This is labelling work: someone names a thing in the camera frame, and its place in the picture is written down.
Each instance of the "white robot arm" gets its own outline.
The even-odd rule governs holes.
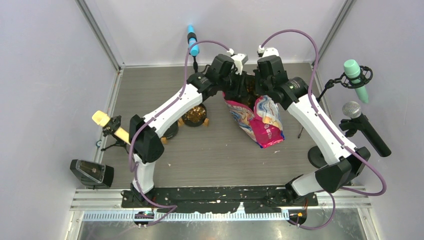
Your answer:
[[[335,192],[359,175],[364,168],[363,163],[338,144],[327,126],[313,111],[307,95],[307,84],[299,77],[287,78],[278,51],[275,48],[267,48],[264,53],[265,56],[257,61],[258,67],[254,70],[256,92],[260,95],[270,96],[276,103],[281,104],[284,110],[293,115],[316,142],[327,163],[327,166],[307,175],[298,176],[287,183],[285,187],[289,192],[288,200],[297,200],[320,190]],[[232,57],[220,54],[215,57],[205,74],[194,73],[187,79],[187,85],[180,99],[148,124],[135,140],[134,159],[138,162],[136,174],[142,189],[137,188],[135,180],[132,182],[133,188],[138,192],[147,193],[154,187],[155,161],[164,151],[160,137],[184,113],[214,96],[217,91],[223,91],[226,94],[238,91],[238,81],[243,79],[241,76],[244,72],[243,64],[246,61],[245,54],[235,54]],[[182,90],[180,89],[162,106],[146,114],[143,118],[138,115],[133,116],[130,121],[129,140],[132,140],[135,132],[145,123],[145,120],[154,118],[158,112],[174,101]],[[315,96],[312,98],[314,103],[319,106]],[[321,112],[321,116],[327,120],[330,128],[343,139],[345,146],[354,149],[364,159],[369,159],[370,153],[365,147],[357,148],[343,136],[324,112]]]

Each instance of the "black mounting plate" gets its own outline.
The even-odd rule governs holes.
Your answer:
[[[149,208],[140,193],[122,192],[122,208]],[[175,213],[234,213],[243,203],[245,213],[279,213],[279,207],[318,206],[316,195],[310,193],[295,202],[287,202],[284,186],[222,186],[222,187],[155,187],[146,196],[160,205],[177,205]],[[168,209],[158,209],[166,213]]]

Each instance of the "snack bag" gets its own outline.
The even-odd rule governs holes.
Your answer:
[[[256,99],[254,111],[233,100],[225,102],[238,126],[261,148],[267,148],[285,139],[278,106],[269,96]]]

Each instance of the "round container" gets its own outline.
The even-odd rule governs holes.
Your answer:
[[[207,113],[205,105],[200,103],[200,105],[197,105],[184,113],[181,118],[185,125],[189,127],[198,127],[205,122]]]
[[[317,169],[327,165],[327,162],[324,159],[324,156],[318,146],[313,146],[309,149],[307,152],[307,159],[309,160],[310,164],[312,164],[312,166]]]
[[[178,133],[178,121],[174,122],[163,134],[163,138],[172,139]]]

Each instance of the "silver microphone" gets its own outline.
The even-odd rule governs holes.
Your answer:
[[[371,143],[374,149],[381,157],[387,157],[392,154],[390,148],[386,145],[374,127],[368,121],[367,116],[362,114],[361,106],[355,101],[350,101],[343,105],[343,114],[351,120],[342,120],[339,127],[342,131],[347,131],[346,137],[353,136],[357,130],[361,131],[365,138]]]
[[[356,101],[350,101],[343,105],[343,108],[341,109],[343,111],[343,114],[351,119],[356,119],[362,114],[361,111],[361,105],[357,103]]]

